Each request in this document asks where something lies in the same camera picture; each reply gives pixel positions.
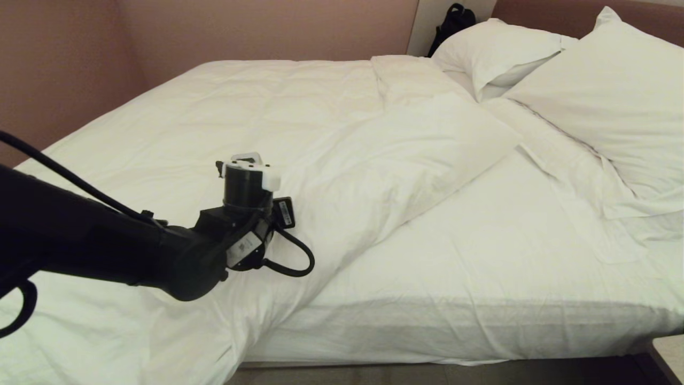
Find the mattress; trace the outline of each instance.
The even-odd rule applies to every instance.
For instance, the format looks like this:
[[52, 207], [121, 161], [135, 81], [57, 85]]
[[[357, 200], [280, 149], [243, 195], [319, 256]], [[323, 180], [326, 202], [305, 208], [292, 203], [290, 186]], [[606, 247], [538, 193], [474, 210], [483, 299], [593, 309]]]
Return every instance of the mattress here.
[[603, 263], [554, 183], [518, 148], [369, 250], [247, 360], [612, 356], [681, 333], [681, 240], [650, 244], [635, 262]]

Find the wall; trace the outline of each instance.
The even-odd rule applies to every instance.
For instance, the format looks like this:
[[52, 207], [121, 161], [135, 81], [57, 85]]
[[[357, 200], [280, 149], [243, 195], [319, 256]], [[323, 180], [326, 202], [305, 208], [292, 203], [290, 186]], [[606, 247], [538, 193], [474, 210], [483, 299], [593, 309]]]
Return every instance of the wall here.
[[418, 0], [120, 0], [150, 84], [212, 60], [404, 54]]
[[0, 1], [0, 52], [0, 129], [39, 149], [146, 90], [116, 0]]

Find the headboard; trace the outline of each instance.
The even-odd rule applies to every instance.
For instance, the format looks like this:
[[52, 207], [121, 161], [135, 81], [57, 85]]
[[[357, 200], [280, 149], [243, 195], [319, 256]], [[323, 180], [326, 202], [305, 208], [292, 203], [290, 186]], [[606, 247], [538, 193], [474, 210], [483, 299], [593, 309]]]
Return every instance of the headboard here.
[[498, 0], [492, 17], [509, 24], [582, 38], [604, 6], [646, 32], [684, 47], [684, 7], [632, 0]]

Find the label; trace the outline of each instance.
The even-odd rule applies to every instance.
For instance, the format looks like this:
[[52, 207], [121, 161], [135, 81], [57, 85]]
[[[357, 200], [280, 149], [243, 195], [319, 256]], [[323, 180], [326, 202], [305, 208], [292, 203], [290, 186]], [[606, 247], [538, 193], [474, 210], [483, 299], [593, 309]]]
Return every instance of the label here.
[[246, 256], [250, 255], [252, 251], [261, 246], [261, 240], [253, 232], [248, 232], [233, 246], [226, 250], [226, 259], [228, 267], [233, 267], [240, 263]]
[[290, 217], [290, 211], [287, 209], [287, 203], [281, 201], [278, 202], [278, 206], [280, 206], [280, 212], [282, 213], [282, 219], [285, 221], [285, 225], [290, 226], [292, 224], [292, 218]]

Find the white pillow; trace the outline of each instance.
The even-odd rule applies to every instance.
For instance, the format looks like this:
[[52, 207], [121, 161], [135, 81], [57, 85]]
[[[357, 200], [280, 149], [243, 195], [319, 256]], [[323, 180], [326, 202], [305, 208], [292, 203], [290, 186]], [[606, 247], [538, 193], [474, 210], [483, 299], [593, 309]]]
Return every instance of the white pillow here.
[[475, 99], [482, 101], [487, 83], [511, 87], [575, 42], [575, 38], [491, 18], [446, 39], [432, 59], [443, 71], [467, 73], [473, 79]]
[[600, 156], [609, 218], [684, 206], [684, 49], [599, 15], [595, 30], [504, 97]]

